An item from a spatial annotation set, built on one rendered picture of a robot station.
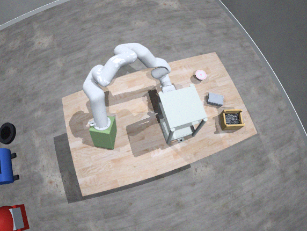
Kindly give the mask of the grey shelving unit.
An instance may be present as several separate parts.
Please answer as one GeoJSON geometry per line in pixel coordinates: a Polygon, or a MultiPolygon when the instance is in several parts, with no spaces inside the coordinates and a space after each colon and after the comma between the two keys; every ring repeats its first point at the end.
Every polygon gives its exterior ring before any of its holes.
{"type": "Polygon", "coordinates": [[[189,135],[194,137],[208,120],[193,84],[187,88],[166,93],[160,91],[158,93],[158,118],[167,145],[173,140],[178,140],[178,143],[183,142],[184,137],[189,135]],[[195,129],[196,124],[199,125],[195,129]]]}

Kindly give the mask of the white paper cup with pink band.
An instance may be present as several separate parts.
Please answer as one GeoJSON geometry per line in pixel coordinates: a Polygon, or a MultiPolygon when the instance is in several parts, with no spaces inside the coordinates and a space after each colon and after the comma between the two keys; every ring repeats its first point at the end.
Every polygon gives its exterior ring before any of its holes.
{"type": "Polygon", "coordinates": [[[203,79],[207,77],[206,73],[203,70],[196,71],[195,75],[198,81],[202,81],[203,79]]]}

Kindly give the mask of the wooden crate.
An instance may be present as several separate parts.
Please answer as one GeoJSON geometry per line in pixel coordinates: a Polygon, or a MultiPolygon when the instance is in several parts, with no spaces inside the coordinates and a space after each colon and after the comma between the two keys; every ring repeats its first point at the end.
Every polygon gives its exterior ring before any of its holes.
{"type": "Polygon", "coordinates": [[[242,127],[244,127],[245,123],[243,123],[242,113],[241,113],[242,111],[243,111],[242,109],[223,110],[220,114],[222,130],[241,129],[242,127]],[[242,124],[242,125],[232,125],[232,124],[242,124]]]}

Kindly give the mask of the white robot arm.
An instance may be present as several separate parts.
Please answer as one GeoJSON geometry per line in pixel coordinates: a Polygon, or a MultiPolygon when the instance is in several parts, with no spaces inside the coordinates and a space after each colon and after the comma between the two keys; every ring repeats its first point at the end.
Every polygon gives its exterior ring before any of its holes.
{"type": "Polygon", "coordinates": [[[110,118],[107,118],[105,94],[99,85],[103,87],[108,86],[121,67],[134,63],[138,58],[147,68],[157,67],[151,71],[151,75],[153,78],[160,81],[160,88],[171,84],[168,76],[171,72],[169,64],[164,59],[155,58],[152,53],[141,44],[130,43],[118,45],[114,49],[114,55],[115,56],[111,57],[104,66],[94,66],[83,84],[83,91],[90,100],[93,114],[93,120],[88,123],[99,131],[106,130],[111,125],[110,118]]]}

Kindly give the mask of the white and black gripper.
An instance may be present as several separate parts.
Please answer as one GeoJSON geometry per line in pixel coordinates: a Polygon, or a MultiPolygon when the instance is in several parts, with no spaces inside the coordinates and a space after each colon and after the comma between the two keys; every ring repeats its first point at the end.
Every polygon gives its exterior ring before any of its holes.
{"type": "Polygon", "coordinates": [[[166,93],[166,92],[170,92],[170,91],[174,91],[176,90],[175,87],[171,84],[165,85],[162,87],[162,92],[166,93]]]}

